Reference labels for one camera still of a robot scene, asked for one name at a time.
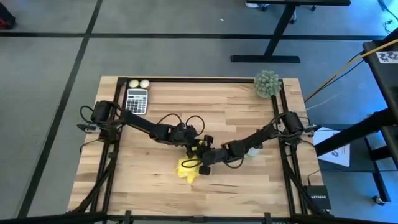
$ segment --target calculator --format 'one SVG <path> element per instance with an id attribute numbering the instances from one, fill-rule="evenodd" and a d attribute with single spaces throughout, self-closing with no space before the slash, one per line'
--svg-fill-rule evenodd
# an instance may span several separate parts
<path id="1" fill-rule="evenodd" d="M 133 114 L 143 115 L 147 113 L 148 90 L 133 88 L 127 90 L 126 110 Z"/>

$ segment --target black desk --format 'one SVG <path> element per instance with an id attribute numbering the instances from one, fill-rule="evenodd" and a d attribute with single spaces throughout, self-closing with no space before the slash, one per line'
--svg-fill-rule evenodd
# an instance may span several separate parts
<path id="1" fill-rule="evenodd" d="M 350 0 L 247 0 L 247 3 L 257 4 L 285 4 L 285 10 L 279 19 L 275 28 L 274 35 L 269 41 L 264 55 L 232 55 L 232 62 L 270 62 L 270 63 L 300 63 L 299 56 L 278 56 L 273 55 L 290 18 L 297 6 L 315 5 L 315 6 L 349 6 Z"/>
<path id="2" fill-rule="evenodd" d="M 384 40 L 366 42 L 363 49 L 366 52 L 377 48 L 387 42 L 398 39 L 398 29 L 387 36 Z M 398 52 L 398 44 L 391 45 L 380 52 Z M 380 198 L 384 202 L 389 202 L 389 196 L 384 186 L 382 176 L 377 167 L 376 161 L 387 157 L 392 157 L 398 169 L 398 63 L 381 63 L 376 53 L 370 54 L 365 58 L 376 79 L 381 93 L 387 103 L 387 108 L 375 112 L 363 121 L 352 125 L 346 130 L 330 137 L 315 146 L 317 156 L 324 155 L 334 149 L 349 144 L 351 141 L 364 138 L 369 149 L 369 156 L 375 166 L 373 177 L 380 193 Z M 381 130 L 386 142 L 386 146 L 371 150 L 366 139 L 368 134 Z"/>

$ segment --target green spiky ball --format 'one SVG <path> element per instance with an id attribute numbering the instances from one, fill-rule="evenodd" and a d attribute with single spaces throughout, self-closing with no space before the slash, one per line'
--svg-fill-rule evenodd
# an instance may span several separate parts
<path id="1" fill-rule="evenodd" d="M 278 94 L 281 84 L 278 74 L 275 74 L 274 71 L 263 70 L 254 79 L 256 93 L 262 98 L 269 98 Z"/>

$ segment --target white paper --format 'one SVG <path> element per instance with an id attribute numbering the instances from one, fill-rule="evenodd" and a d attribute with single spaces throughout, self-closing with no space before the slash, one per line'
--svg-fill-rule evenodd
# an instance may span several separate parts
<path id="1" fill-rule="evenodd" d="M 313 136 L 313 143 L 316 145 L 337 133 L 339 133 L 339 131 L 320 128 Z M 319 156 L 318 159 L 349 167 L 349 144 Z"/>

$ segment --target yellow cable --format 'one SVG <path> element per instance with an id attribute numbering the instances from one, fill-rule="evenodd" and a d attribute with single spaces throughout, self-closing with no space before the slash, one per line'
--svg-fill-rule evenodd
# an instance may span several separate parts
<path id="1" fill-rule="evenodd" d="M 386 43 L 386 44 L 384 44 L 384 45 L 382 45 L 382 46 L 380 46 L 380 47 L 376 47 L 375 49 L 370 50 L 370 51 L 366 52 L 365 54 L 362 54 L 362 55 L 359 55 L 359 56 L 355 57 L 354 59 L 352 59 L 351 61 L 349 61 L 343 68 L 339 69 L 336 73 L 334 73 L 328 80 L 326 80 L 325 82 L 323 82 L 322 85 L 320 85 L 313 93 L 311 93 L 310 96 L 306 97 L 306 98 L 304 99 L 304 101 L 307 101 L 309 98 L 313 97 L 313 96 L 317 93 L 318 90 L 320 90 L 320 89 L 323 88 L 325 85 L 327 85 L 332 79 L 334 79 L 338 74 L 340 74 L 344 69 L 346 69 L 347 67 L 349 67 L 352 63 L 358 61 L 359 59 L 362 59 L 362 58 L 368 56 L 369 54 L 372 54 L 372 53 L 374 53 L 374 52 L 377 52 L 377 51 L 379 51 L 379 50 L 381 50 L 381 49 L 384 49 L 384 48 L 386 48 L 386 47 L 388 47 L 388 46 L 390 46 L 390 45 L 392 45 L 392 44 L 396 44 L 396 43 L 398 43 L 398 39 L 397 39 L 397 40 L 393 40 L 393 41 L 391 41 L 391 42 L 388 42 L 388 43 Z"/>

